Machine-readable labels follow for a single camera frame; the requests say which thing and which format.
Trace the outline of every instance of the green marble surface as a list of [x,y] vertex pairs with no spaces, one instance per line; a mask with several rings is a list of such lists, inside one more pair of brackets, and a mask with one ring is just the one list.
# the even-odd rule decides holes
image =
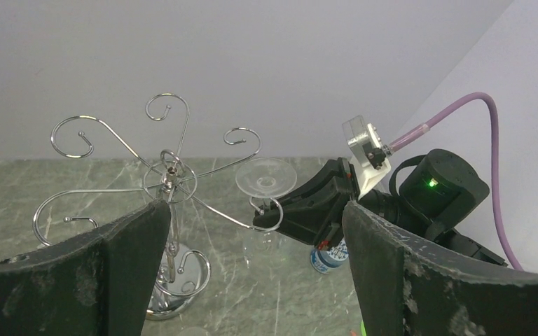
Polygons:
[[[326,159],[287,158],[308,181]],[[185,160],[197,172],[230,162],[225,158]],[[196,195],[212,207],[249,223],[253,211],[236,186],[236,167],[200,179]],[[47,197],[68,189],[139,187],[145,166],[136,160],[0,161],[0,260],[33,251],[40,243],[32,216]],[[104,224],[148,202],[143,192],[61,197],[40,217],[42,232],[56,243],[90,229],[86,222],[64,223],[65,216],[92,216]],[[242,239],[246,230],[189,200],[178,204],[181,239],[201,250],[212,264],[209,286],[180,316],[145,321],[142,335],[177,335],[200,326],[210,335],[349,335],[361,315],[349,263],[331,274],[316,272],[310,247],[282,237],[280,257],[247,267]]]

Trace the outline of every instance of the blue bottle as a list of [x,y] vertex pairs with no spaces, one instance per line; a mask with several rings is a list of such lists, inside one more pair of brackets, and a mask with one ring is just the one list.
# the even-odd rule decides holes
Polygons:
[[347,254],[347,245],[345,240],[341,239],[337,246],[329,250],[313,249],[310,252],[310,264],[322,274],[327,274],[331,270],[343,265],[349,255]]

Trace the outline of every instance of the white wall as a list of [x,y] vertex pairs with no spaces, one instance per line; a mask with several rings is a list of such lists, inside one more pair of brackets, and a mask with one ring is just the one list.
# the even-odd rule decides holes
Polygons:
[[[507,236],[522,266],[538,272],[538,0],[515,0],[403,131],[475,91],[490,94],[499,109],[500,195]],[[490,184],[490,119],[485,104],[474,101],[456,111],[399,151],[393,163],[432,148],[462,156]],[[457,228],[504,256],[491,196]]]
[[[156,156],[182,117],[143,109],[167,91],[192,107],[184,156],[241,154],[221,141],[236,125],[261,133],[264,155],[347,156],[343,122],[395,133],[510,3],[0,1],[0,158],[58,158],[50,131],[78,114]],[[68,126],[62,147],[80,153]],[[81,127],[94,157],[128,156]]]

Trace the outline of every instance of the purple tube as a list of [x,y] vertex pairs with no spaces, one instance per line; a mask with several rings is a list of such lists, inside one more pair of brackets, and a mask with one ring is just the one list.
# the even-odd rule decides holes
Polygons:
[[520,263],[516,259],[514,252],[510,246],[509,240],[506,238],[504,231],[504,223],[502,222],[502,211],[500,210],[500,186],[499,186],[499,130],[498,130],[498,110],[496,109],[496,103],[490,95],[483,92],[474,92],[467,96],[458,99],[444,110],[438,112],[432,119],[417,126],[411,131],[407,132],[397,140],[393,141],[389,148],[394,153],[399,149],[411,144],[417,138],[421,137],[429,131],[430,128],[441,122],[444,118],[448,117],[452,112],[455,112],[459,107],[472,102],[473,100],[481,99],[488,105],[490,110],[490,122],[492,126],[492,208],[494,212],[494,222],[496,223],[496,232],[498,239],[500,239],[500,245],[506,254],[509,262],[515,270],[523,270]]

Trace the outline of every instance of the green light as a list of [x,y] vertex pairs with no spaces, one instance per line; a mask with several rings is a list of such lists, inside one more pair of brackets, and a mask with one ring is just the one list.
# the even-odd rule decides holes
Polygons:
[[428,182],[428,186],[430,188],[434,188],[437,184],[438,184],[438,181],[436,181],[435,179],[432,179],[430,180],[430,182]]

